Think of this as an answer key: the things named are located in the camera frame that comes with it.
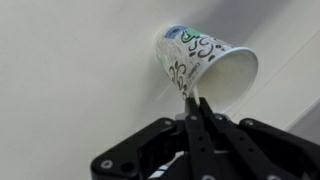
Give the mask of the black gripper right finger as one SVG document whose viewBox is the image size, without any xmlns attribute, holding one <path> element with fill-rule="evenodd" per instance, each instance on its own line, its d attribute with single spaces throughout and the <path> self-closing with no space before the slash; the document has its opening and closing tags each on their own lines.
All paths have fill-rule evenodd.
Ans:
<svg viewBox="0 0 320 180">
<path fill-rule="evenodd" d="M 236 157 L 237 168 L 247 178 L 254 180 L 293 180 L 293 175 L 276 165 L 249 137 L 249 134 L 232 123 L 227 116 L 214 113 L 204 98 L 200 107 L 206 117 L 209 132 L 214 133 L 216 142 L 229 155 Z"/>
</svg>

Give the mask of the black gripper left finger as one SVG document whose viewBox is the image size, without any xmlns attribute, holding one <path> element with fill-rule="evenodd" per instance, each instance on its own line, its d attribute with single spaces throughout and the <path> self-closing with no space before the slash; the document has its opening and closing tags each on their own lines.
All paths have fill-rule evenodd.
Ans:
<svg viewBox="0 0 320 180">
<path fill-rule="evenodd" d="M 193 180 L 218 180 L 220 177 L 215 163 L 210 136 L 204 127 L 202 114 L 196 101 L 185 101 L 186 130 Z"/>
</svg>

